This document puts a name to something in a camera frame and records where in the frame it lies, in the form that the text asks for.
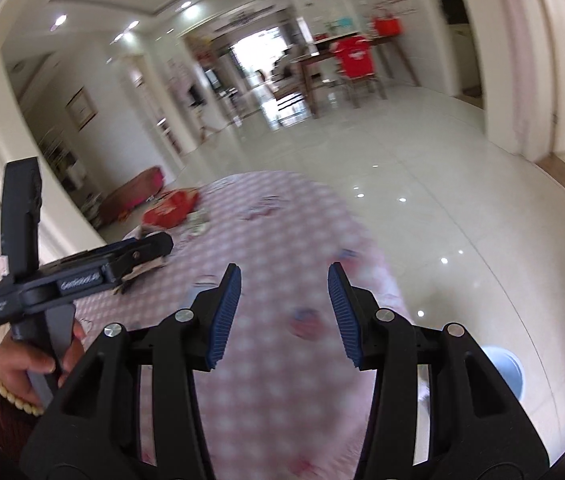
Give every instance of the red bag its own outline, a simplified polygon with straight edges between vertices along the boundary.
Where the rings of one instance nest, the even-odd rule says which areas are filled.
[[[402,24],[398,18],[374,18],[373,27],[379,36],[399,36]]]
[[[178,189],[162,195],[158,204],[142,216],[144,225],[171,229],[187,218],[198,200],[197,189]]]

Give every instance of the person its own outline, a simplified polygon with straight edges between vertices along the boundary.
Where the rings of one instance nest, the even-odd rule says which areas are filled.
[[[85,331],[74,320],[73,341],[62,358],[62,374],[58,386],[85,354],[82,340]],[[9,331],[0,343],[0,447],[15,462],[27,439],[34,430],[39,413],[42,412],[40,399],[34,391],[27,371],[49,374],[55,369],[54,359],[42,350],[24,342],[15,341]]]

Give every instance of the metal screw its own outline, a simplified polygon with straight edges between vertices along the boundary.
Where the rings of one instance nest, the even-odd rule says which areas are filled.
[[[388,323],[389,321],[393,321],[394,318],[395,318],[395,314],[393,313],[392,310],[389,310],[388,308],[381,308],[376,311],[376,319],[379,321],[384,321],[385,323]]]
[[[191,321],[194,318],[194,311],[189,310],[188,308],[183,308],[176,312],[176,321],[180,321],[181,323],[186,323],[187,321]]]
[[[122,332],[122,325],[120,323],[111,323],[104,327],[104,335],[107,337],[115,337]]]
[[[459,325],[458,323],[451,323],[447,327],[447,332],[453,335],[454,337],[462,337],[465,335],[465,327]]]

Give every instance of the red bucket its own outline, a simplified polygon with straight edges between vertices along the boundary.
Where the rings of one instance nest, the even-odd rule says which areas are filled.
[[[402,24],[398,18],[374,18],[373,27],[379,36],[399,36]]]

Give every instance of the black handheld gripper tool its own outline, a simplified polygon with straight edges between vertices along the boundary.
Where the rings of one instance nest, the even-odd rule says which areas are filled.
[[[20,459],[31,480],[214,480],[192,370],[222,359],[242,278],[229,264],[220,285],[159,325],[107,325],[58,391]],[[142,462],[140,370],[152,365],[156,466]]]
[[[347,357],[377,370],[355,480],[536,480],[549,469],[518,399],[462,325],[411,325],[351,286],[339,262],[328,289]],[[429,457],[413,465],[417,365],[429,365]]]
[[[167,233],[78,253],[39,266],[38,224],[42,179],[38,160],[5,167],[0,242],[5,276],[0,281],[0,325],[11,323],[12,338],[31,344],[56,362],[47,375],[28,372],[38,398],[48,406],[58,390],[61,360],[71,345],[73,301],[122,283],[134,267],[166,256],[174,246]]]

